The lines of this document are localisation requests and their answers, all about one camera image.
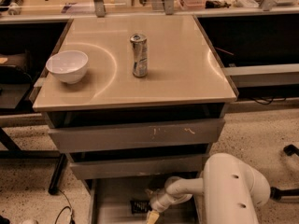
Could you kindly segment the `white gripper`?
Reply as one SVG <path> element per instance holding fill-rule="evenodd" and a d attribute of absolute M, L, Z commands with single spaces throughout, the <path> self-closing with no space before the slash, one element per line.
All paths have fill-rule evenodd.
<path fill-rule="evenodd" d="M 167 194 L 153 195 L 154 191 L 145 189 L 145 192 L 150 198 L 150 206 L 152 211 L 148 211 L 146 224 L 155 224 L 160 217 L 159 213 L 164 212 L 171 205 L 171 200 Z"/>

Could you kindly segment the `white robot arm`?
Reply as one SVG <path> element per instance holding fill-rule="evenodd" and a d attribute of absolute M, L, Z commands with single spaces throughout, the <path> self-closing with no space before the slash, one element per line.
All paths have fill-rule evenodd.
<path fill-rule="evenodd" d="M 255 208 L 270 198 L 270 185 L 258 170 L 227 153 L 206 161 L 203 175 L 185 179 L 169 177 L 162 189 L 150 196 L 146 224 L 156 224 L 170 206 L 202 195 L 206 224 L 259 224 Z"/>

